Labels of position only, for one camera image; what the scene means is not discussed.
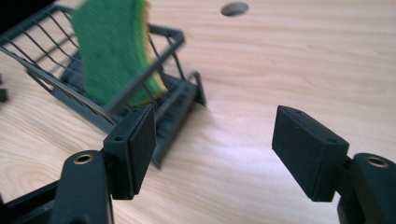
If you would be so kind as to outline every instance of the wire basket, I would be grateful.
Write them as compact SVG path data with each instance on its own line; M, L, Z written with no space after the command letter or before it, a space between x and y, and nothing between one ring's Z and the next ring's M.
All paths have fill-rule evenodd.
M205 105L198 72L185 77L176 51L184 43L181 31L149 26L149 42L155 55L142 71L110 102L98 105L84 88L84 64L78 54L78 40L70 24L72 8L49 5L0 35L0 50L26 68L26 73L55 98L68 105L105 133L110 133L132 108L128 102L142 89L155 107L157 146L151 162L160 168L167 149L193 104ZM168 92L154 99L147 81L158 73Z

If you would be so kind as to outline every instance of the wood grain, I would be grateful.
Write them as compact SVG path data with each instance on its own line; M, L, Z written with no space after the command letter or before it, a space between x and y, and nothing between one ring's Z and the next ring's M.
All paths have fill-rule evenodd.
M396 161L396 2L151 0L152 23L182 29L186 71L204 80L161 171L114 202L117 223L337 223L311 203L271 149L276 107L299 108L345 138L348 155ZM76 7L79 0L61 1ZM44 92L5 54L0 192L8 202L59 178L63 161L106 135Z

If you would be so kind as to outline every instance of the sponge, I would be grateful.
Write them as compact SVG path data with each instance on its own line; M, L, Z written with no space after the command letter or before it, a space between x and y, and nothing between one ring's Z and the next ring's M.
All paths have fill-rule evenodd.
M99 105L111 101L149 66L146 0L87 0L72 15L86 71L85 91ZM166 92L159 76L146 82L154 97ZM140 89L130 105L150 100Z

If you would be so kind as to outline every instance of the wooden surface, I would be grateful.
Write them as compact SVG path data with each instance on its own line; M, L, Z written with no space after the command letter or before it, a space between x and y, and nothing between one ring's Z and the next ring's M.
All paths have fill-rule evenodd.
M75 7L78 0L63 1ZM182 29L184 69L198 70L196 105L161 171L140 195L114 202L116 223L337 223L311 203L271 149L276 107L301 109L345 138L349 156L396 161L396 2L152 0L152 23ZM0 192L9 202L59 178L64 160L106 135L0 54Z

